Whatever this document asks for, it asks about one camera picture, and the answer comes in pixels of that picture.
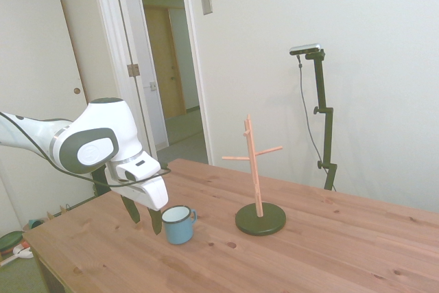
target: black cable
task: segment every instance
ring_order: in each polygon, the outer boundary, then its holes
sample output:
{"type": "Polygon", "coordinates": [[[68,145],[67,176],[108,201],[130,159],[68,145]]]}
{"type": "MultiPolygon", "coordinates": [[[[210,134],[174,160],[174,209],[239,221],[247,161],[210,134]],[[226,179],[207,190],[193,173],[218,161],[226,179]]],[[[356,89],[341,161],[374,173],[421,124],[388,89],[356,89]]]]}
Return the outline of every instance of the black cable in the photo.
{"type": "MultiPolygon", "coordinates": [[[[303,96],[303,86],[302,86],[302,62],[300,61],[300,55],[297,55],[297,59],[299,61],[299,70],[300,70],[300,95],[302,95],[302,102],[303,102],[303,108],[305,110],[305,116],[307,118],[307,127],[308,127],[308,133],[309,133],[309,137],[311,137],[311,142],[313,143],[314,149],[316,149],[318,158],[320,159],[320,162],[323,163],[322,161],[322,157],[320,156],[320,153],[318,151],[318,148],[316,146],[316,143],[314,142],[314,138],[313,135],[311,133],[311,128],[309,127],[309,118],[308,118],[308,110],[307,110],[307,105],[305,103],[305,98],[303,96]]],[[[326,174],[328,175],[328,171],[326,168],[322,167],[322,169],[326,172],[326,174]]]]}
{"type": "Polygon", "coordinates": [[[8,120],[12,125],[14,125],[21,133],[23,133],[23,135],[35,146],[35,148],[37,148],[38,149],[38,151],[42,154],[42,156],[43,156],[43,158],[46,160],[46,161],[48,161],[49,162],[49,164],[50,165],[52,165],[52,167],[54,167],[56,170],[58,170],[59,172],[61,172],[61,173],[63,173],[63,174],[67,174],[67,175],[70,175],[70,176],[73,176],[73,177],[75,177],[75,178],[81,178],[82,180],[86,180],[86,181],[89,181],[89,182],[92,182],[92,183],[95,183],[96,185],[102,185],[102,186],[104,186],[104,187],[110,187],[110,188],[120,188],[120,187],[127,187],[127,186],[129,186],[129,185],[135,185],[136,183],[142,183],[142,182],[145,182],[145,181],[148,181],[148,180],[151,180],[152,178],[158,178],[159,176],[164,176],[164,175],[166,175],[166,174],[168,174],[168,173],[170,173],[171,172],[171,170],[169,169],[169,168],[165,168],[164,170],[166,171],[166,172],[164,172],[164,173],[160,173],[160,174],[155,174],[155,175],[152,175],[152,176],[150,176],[149,178],[144,178],[144,179],[142,179],[142,180],[138,180],[138,181],[133,181],[133,182],[130,182],[130,183],[121,183],[120,185],[108,185],[108,184],[105,184],[105,183],[102,183],[102,182],[99,182],[99,181],[96,181],[96,180],[93,180],[93,179],[91,179],[91,178],[85,178],[85,177],[83,177],[83,176],[80,176],[80,175],[77,175],[77,174],[74,174],[74,173],[70,173],[70,172],[68,172],[68,171],[64,171],[63,169],[61,169],[61,168],[59,168],[50,158],[49,158],[49,156],[47,156],[46,155],[46,153],[43,151],[43,149],[41,149],[41,147],[37,144],[37,142],[35,142],[34,140],[33,140],[33,138],[31,138],[27,133],[26,133],[26,131],[24,131],[24,129],[22,129],[22,127],[20,127],[20,125],[18,125],[15,121],[13,121],[12,119],[10,119],[7,115],[5,115],[4,113],[2,113],[1,111],[0,111],[0,116],[2,116],[3,118],[6,118],[6,120],[8,120]]]}

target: green object on floor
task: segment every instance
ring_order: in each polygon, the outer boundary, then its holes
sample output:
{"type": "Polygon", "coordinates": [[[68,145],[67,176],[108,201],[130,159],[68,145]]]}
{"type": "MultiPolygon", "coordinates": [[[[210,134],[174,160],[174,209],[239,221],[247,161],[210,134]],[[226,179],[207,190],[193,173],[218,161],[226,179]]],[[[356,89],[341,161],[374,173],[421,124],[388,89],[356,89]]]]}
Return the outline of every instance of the green object on floor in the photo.
{"type": "Polygon", "coordinates": [[[19,244],[23,239],[22,231],[12,231],[0,238],[0,252],[9,250],[19,244]]]}
{"type": "Polygon", "coordinates": [[[238,211],[235,223],[238,229],[252,236],[266,236],[277,233],[285,226],[287,216],[279,206],[262,203],[263,217],[258,217],[256,204],[249,204],[238,211]]]}

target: door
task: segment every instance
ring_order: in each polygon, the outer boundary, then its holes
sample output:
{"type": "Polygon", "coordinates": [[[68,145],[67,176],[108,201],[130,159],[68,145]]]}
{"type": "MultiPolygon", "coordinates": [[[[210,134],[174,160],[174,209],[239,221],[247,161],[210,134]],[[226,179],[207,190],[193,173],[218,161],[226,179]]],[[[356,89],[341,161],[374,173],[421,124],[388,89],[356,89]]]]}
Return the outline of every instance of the door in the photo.
{"type": "Polygon", "coordinates": [[[145,7],[145,17],[154,58],[158,89],[165,119],[186,113],[174,38],[167,8],[145,7]]]}
{"type": "MultiPolygon", "coordinates": [[[[0,110],[78,118],[86,100],[60,0],[0,0],[0,8],[0,110]]],[[[0,147],[0,179],[21,226],[93,196],[91,183],[27,150],[0,147]]]]}

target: mug handle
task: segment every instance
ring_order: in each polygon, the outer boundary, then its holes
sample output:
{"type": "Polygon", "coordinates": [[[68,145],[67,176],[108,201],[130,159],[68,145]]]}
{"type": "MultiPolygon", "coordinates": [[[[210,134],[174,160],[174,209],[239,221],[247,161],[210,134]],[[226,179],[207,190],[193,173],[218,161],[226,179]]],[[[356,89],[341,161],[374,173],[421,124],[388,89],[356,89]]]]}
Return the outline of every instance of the mug handle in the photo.
{"type": "Polygon", "coordinates": [[[192,209],[192,213],[193,213],[193,220],[192,220],[192,224],[195,223],[195,221],[197,220],[197,211],[195,209],[192,209]]]}

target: closet door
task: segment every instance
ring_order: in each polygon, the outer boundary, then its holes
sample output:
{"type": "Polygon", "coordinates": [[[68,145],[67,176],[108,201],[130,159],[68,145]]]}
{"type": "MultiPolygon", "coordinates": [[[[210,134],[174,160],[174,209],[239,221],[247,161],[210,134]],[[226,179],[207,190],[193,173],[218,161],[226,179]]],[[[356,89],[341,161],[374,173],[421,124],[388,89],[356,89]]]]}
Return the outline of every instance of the closet door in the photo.
{"type": "MultiPolygon", "coordinates": [[[[86,100],[60,0],[0,0],[0,8],[0,110],[78,118],[86,100]]],[[[21,226],[93,196],[92,184],[16,148],[0,147],[0,180],[0,198],[8,196],[21,226]]]]}

